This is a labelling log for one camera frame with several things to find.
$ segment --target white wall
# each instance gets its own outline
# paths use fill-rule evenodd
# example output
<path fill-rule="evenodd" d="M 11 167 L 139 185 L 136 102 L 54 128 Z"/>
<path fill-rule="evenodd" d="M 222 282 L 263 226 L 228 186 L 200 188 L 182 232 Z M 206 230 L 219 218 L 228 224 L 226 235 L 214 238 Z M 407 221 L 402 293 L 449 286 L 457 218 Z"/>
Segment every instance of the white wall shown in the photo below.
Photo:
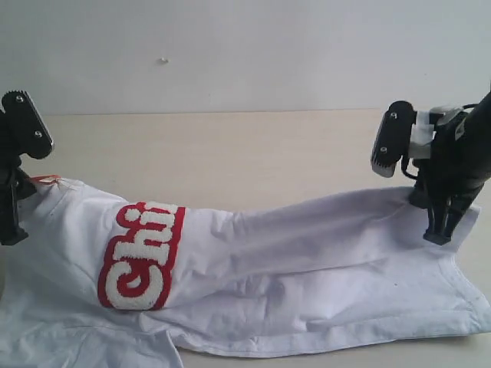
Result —
<path fill-rule="evenodd" d="M 44 114 L 469 103 L 489 88 L 489 14 L 489 0 L 0 0 L 0 94 L 27 89 Z"/>

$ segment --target white t-shirt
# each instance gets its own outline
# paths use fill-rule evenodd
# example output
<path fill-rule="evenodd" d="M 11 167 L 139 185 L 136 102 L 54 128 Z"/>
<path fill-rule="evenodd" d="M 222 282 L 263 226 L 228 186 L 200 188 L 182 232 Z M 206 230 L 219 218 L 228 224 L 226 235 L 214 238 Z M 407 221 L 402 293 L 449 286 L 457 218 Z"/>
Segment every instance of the white t-shirt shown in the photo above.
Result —
<path fill-rule="evenodd" d="M 0 366 L 179 367 L 175 346 L 282 357 L 490 332 L 455 264 L 478 209 L 438 246 L 409 192 L 226 212 L 38 184 L 19 205 L 29 238 L 0 247 Z"/>

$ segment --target red and white lettering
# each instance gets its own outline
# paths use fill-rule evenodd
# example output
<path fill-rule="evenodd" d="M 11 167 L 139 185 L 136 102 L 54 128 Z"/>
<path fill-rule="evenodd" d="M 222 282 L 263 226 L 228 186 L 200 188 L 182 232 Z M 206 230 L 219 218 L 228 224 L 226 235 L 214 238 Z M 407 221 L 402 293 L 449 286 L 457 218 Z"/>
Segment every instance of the red and white lettering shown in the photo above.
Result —
<path fill-rule="evenodd" d="M 117 213 L 117 223 L 128 230 L 107 245 L 97 283 L 102 305 L 133 311 L 163 307 L 185 211 L 176 205 L 138 202 Z"/>

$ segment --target white cloth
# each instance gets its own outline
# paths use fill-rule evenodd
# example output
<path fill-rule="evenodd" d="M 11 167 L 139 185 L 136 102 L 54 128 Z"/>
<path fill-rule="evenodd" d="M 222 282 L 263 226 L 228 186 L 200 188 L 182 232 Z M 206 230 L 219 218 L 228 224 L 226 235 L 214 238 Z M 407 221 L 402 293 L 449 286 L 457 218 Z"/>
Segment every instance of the white cloth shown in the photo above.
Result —
<path fill-rule="evenodd" d="M 179 367 L 174 346 L 281 357 L 490 332 L 455 264 L 479 210 L 440 247 L 409 192 L 232 213 L 38 185 L 19 206 L 30 237 L 0 247 L 0 366 Z"/>

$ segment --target beige table surface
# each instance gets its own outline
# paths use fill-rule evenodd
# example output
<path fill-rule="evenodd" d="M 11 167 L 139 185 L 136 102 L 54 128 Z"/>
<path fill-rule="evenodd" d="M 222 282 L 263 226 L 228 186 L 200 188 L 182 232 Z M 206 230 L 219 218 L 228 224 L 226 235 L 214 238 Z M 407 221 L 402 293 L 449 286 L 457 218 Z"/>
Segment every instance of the beige table surface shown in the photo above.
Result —
<path fill-rule="evenodd" d="M 376 110 L 193 115 L 45 117 L 56 142 L 30 175 L 81 179 L 128 200 L 192 207 L 263 209 L 378 186 L 412 185 L 371 171 L 381 119 Z M 458 262 L 491 299 L 491 183 L 484 210 Z M 194 367 L 489 367 L 491 334 L 418 340 L 274 360 L 236 360 L 182 352 Z"/>

